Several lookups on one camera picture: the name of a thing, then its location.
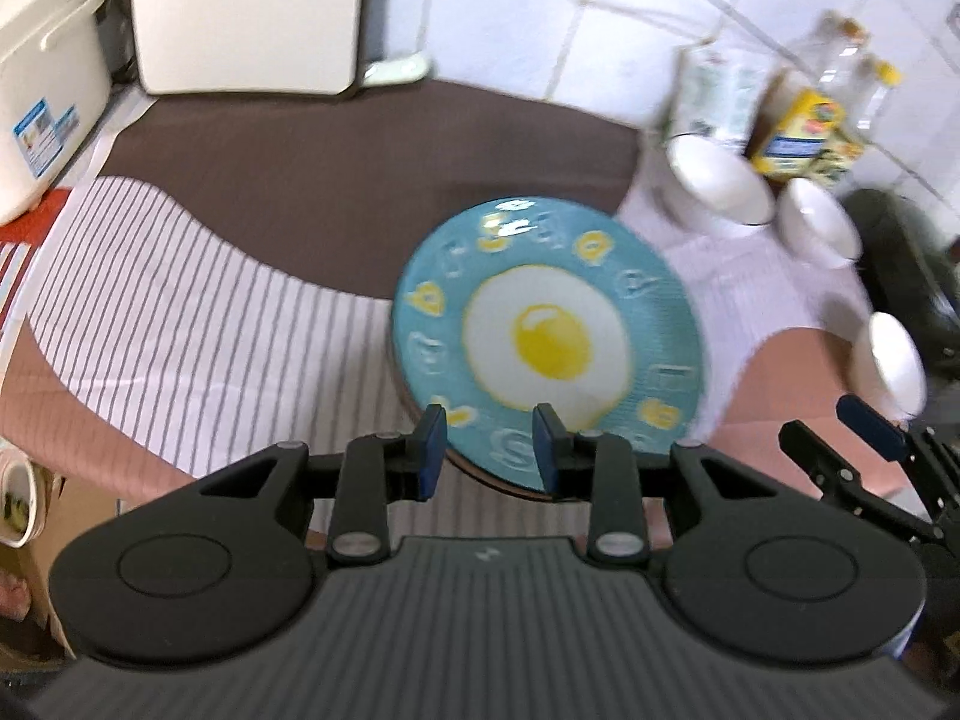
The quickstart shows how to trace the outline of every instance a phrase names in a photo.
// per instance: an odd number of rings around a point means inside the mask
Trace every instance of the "white container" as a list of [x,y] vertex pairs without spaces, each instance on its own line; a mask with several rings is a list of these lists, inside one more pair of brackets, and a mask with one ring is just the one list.
[[926,404],[926,377],[920,353],[906,328],[877,312],[853,343],[850,385],[891,422],[918,415]]
[[0,0],[0,224],[40,200],[107,105],[104,0]]
[[669,135],[703,135],[742,154],[754,127],[774,57],[724,42],[683,53]]
[[787,183],[776,204],[776,231],[794,256],[821,268],[843,268],[863,253],[843,206],[808,178]]
[[0,448],[0,507],[3,507],[7,493],[26,501],[30,509],[27,529],[23,533],[14,531],[10,524],[0,517],[0,543],[19,548],[43,531],[47,506],[43,483],[34,469],[34,464],[23,452],[11,445]]
[[666,146],[672,175],[664,203],[684,227],[717,238],[745,238],[774,218],[774,196],[739,154],[699,135]]

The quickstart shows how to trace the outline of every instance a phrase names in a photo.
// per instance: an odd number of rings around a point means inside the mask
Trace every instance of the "appliance handle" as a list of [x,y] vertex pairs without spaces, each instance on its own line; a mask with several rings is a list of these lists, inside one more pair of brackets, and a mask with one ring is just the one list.
[[64,18],[56,22],[47,33],[40,38],[40,50],[42,52],[51,52],[56,44],[68,33],[74,26],[83,19],[89,18],[106,0],[83,0],[77,7],[71,10]]

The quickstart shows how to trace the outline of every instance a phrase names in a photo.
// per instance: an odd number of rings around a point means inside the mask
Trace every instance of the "plate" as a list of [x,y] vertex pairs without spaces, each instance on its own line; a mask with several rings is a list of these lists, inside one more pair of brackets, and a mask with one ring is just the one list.
[[451,448],[525,490],[544,489],[536,404],[570,430],[665,452],[704,389],[680,280],[612,218],[547,197],[494,200],[440,225],[400,277],[392,352],[416,408],[446,408]]

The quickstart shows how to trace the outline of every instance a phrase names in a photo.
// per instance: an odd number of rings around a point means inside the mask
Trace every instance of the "fried egg design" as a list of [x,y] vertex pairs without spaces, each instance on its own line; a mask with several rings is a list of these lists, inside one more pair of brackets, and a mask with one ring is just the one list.
[[613,303],[559,268],[518,266],[485,281],[464,311],[462,339],[494,400],[522,412],[549,402],[570,430],[596,423],[634,379]]

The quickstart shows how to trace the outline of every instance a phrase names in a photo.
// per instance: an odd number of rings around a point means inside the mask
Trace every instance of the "white bowl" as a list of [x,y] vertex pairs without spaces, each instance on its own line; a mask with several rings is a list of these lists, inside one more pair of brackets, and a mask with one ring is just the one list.
[[689,230],[745,238],[774,218],[770,188],[739,154],[699,135],[673,138],[666,154],[672,176],[664,202]]
[[[30,514],[27,530],[23,533],[13,530],[3,519],[2,507],[7,493],[27,501]],[[39,536],[46,523],[46,509],[43,481],[35,471],[34,464],[15,446],[0,448],[0,543],[22,547],[31,538]]]
[[794,256],[821,268],[843,268],[863,254],[843,206],[809,178],[787,183],[776,207],[776,231]]
[[851,389],[891,422],[918,415],[926,403],[920,353],[906,328],[890,314],[873,314],[864,325],[850,365]]

